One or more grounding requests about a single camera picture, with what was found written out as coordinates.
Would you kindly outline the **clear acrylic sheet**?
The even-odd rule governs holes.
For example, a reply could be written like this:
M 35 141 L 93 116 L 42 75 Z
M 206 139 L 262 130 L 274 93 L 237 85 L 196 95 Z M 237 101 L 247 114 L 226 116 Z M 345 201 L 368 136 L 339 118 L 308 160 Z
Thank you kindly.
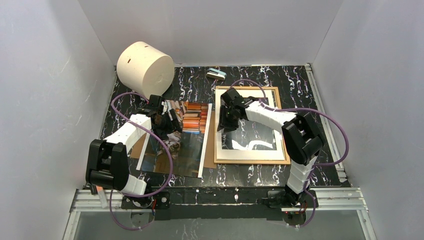
M 223 150 L 275 151 L 277 150 L 274 131 L 259 122 L 240 119 L 238 128 L 221 134 Z

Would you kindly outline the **cat and books photo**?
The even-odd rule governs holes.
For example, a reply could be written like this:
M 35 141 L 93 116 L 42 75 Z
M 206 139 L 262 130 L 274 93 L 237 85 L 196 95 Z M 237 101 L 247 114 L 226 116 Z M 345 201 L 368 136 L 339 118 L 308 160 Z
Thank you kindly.
M 164 140 L 173 162 L 172 173 L 178 176 L 201 178 L 206 143 L 213 114 L 211 103 L 167 100 L 166 107 L 173 109 L 182 132 L 175 131 Z M 146 137 L 141 152 L 141 171 L 168 173 L 169 159 L 164 147 L 150 136 Z

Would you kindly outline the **brown backing board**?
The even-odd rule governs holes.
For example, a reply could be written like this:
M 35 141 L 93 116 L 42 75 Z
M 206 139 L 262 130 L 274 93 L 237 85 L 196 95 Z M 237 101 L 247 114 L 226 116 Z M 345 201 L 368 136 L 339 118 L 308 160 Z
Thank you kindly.
M 130 158 L 137 159 L 137 167 L 136 170 L 141 169 L 142 160 L 141 160 L 141 154 L 143 147 L 147 146 L 145 144 L 146 137 L 150 137 L 148 133 L 145 133 L 132 147 Z M 208 134 L 207 142 L 206 142 L 206 150 L 205 150 L 205 156 L 203 161 L 203 167 L 204 168 L 210 168 L 215 169 L 217 165 L 214 163 L 215 160 L 215 135 L 213 133 Z

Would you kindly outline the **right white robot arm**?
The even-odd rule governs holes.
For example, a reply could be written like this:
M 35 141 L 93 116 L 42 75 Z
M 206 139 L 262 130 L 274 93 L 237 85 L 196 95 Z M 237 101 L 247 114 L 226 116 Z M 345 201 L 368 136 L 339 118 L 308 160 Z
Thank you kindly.
M 271 108 L 261 99 L 243 97 L 231 87 L 220 99 L 217 131 L 228 133 L 238 129 L 239 120 L 263 124 L 282 134 L 290 157 L 290 175 L 285 193 L 295 199 L 305 194 L 316 159 L 326 143 L 310 113 L 291 114 L 289 110 Z

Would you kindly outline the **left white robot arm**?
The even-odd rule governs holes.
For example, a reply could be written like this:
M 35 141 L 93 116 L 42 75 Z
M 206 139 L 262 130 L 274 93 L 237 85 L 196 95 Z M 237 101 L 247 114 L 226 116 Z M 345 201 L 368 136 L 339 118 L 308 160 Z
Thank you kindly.
M 116 190 L 134 198 L 146 198 L 161 192 L 170 182 L 173 173 L 173 158 L 165 140 L 169 134 L 181 132 L 174 109 L 167 105 L 164 97 L 152 94 L 136 114 L 126 117 L 114 102 L 111 107 L 122 117 L 125 124 L 104 139 L 94 139 L 88 150 L 85 179 L 95 186 Z M 147 193 L 147 183 L 129 173 L 129 151 L 144 135 L 154 137 L 163 147 L 169 160 L 169 174 L 165 183 L 156 191 Z

